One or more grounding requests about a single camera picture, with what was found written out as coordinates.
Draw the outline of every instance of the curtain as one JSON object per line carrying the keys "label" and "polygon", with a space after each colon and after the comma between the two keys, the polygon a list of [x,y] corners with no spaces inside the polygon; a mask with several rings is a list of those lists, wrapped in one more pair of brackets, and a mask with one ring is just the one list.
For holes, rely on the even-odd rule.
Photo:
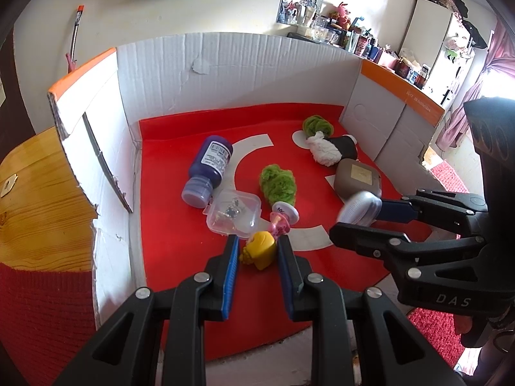
{"label": "curtain", "polygon": [[463,104],[481,97],[483,81],[490,71],[507,74],[515,80],[515,45],[499,20],[480,76],[469,91],[465,93],[462,104],[445,122],[444,129],[436,138],[436,145],[442,151],[446,151],[449,147],[456,148],[458,140],[467,131],[469,123],[465,116]]}

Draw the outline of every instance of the red rug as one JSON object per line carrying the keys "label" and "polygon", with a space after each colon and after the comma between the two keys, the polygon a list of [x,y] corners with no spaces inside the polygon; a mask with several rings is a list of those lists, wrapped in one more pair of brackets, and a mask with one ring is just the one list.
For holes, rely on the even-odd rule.
{"label": "red rug", "polygon": [[[447,191],[469,192],[447,161],[438,164],[430,171]],[[452,314],[419,308],[415,309],[408,318],[449,366],[454,367],[465,348],[460,343],[460,336],[454,334]]]}
{"label": "red rug", "polygon": [[438,181],[440,181],[447,191],[454,191],[456,193],[469,192],[462,179],[459,178],[459,175],[456,174],[454,168],[452,168],[447,161],[438,164],[429,171]]}
{"label": "red rug", "polygon": [[30,386],[50,386],[95,333],[91,280],[0,263],[0,341]]}

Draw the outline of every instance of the green fuzzy toy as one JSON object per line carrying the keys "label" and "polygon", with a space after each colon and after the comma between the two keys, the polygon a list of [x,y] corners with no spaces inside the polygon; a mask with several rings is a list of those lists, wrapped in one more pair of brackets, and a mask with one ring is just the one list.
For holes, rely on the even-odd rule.
{"label": "green fuzzy toy", "polygon": [[320,131],[326,138],[329,138],[334,132],[334,127],[322,116],[313,115],[304,120],[302,130],[307,137],[315,136],[316,132]]}
{"label": "green fuzzy toy", "polygon": [[295,206],[297,185],[290,170],[282,170],[277,164],[266,166],[259,176],[259,186],[270,206],[279,201]]}

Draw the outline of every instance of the cardboard box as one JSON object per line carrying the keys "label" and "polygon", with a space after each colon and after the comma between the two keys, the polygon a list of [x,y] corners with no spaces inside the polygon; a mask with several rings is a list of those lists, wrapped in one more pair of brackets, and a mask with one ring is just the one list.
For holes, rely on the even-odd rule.
{"label": "cardboard box", "polygon": [[400,193],[413,194],[417,187],[443,189],[420,165],[440,118],[421,94],[338,48],[240,33],[130,43],[61,79],[49,90],[51,109],[70,167],[98,212],[93,222],[97,323],[132,293],[132,280],[145,285],[138,121],[265,103],[340,106],[343,127]]}

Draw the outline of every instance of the brown case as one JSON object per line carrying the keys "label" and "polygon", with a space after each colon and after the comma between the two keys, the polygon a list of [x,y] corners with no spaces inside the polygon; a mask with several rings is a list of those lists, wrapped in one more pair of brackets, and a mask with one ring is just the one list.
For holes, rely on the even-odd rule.
{"label": "brown case", "polygon": [[350,198],[359,191],[370,191],[381,197],[381,176],[378,170],[362,162],[344,158],[338,163],[334,190],[341,198]]}

